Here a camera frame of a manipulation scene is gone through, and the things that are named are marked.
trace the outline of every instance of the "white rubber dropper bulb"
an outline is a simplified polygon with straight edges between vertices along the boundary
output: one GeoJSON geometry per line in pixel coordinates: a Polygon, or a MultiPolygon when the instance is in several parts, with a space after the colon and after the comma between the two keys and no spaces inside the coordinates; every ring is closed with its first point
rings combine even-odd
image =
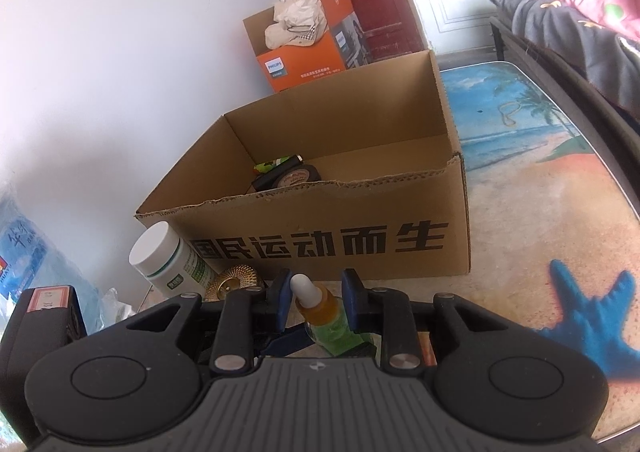
{"type": "Polygon", "coordinates": [[[290,284],[291,291],[302,307],[312,308],[322,302],[322,290],[315,286],[304,273],[297,273],[291,277],[290,284]]]}

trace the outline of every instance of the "cardboard box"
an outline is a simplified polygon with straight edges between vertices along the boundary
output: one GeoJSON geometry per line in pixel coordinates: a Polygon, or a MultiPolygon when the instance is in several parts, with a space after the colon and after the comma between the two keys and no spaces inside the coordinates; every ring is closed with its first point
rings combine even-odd
{"type": "Polygon", "coordinates": [[[220,117],[136,213],[216,270],[315,280],[467,273],[465,172],[432,52],[359,67],[220,117]],[[244,194],[252,167],[301,154],[324,181],[244,194]]]}
{"type": "Polygon", "coordinates": [[[329,31],[312,46],[269,50],[264,30],[274,24],[273,7],[244,20],[244,28],[262,72],[275,91],[362,66],[370,51],[351,0],[320,0],[329,31]]]}

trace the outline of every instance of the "golden round object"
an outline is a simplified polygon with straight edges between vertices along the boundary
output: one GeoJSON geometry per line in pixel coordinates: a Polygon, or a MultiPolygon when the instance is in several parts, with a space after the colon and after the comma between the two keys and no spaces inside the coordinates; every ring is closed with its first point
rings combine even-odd
{"type": "Polygon", "coordinates": [[[238,264],[220,273],[207,288],[205,301],[224,300],[233,289],[261,286],[258,273],[246,264],[238,264]]]}

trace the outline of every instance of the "white bottle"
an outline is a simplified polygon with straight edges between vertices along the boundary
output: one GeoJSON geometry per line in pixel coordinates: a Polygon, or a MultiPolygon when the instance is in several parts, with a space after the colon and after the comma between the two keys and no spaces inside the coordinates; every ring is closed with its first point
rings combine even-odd
{"type": "Polygon", "coordinates": [[[166,221],[140,236],[131,249],[129,263],[167,298],[187,292],[204,297],[216,277],[216,272],[166,221]]]}

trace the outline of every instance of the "green liquid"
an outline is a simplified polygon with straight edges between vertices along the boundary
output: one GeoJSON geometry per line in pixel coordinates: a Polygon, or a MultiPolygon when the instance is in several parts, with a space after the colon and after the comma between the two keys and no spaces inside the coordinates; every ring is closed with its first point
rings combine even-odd
{"type": "Polygon", "coordinates": [[[332,322],[324,326],[312,326],[308,324],[312,339],[324,347],[331,356],[341,355],[364,342],[372,342],[368,333],[356,334],[349,328],[347,314],[342,305],[342,299],[338,298],[338,316],[332,322]]]}

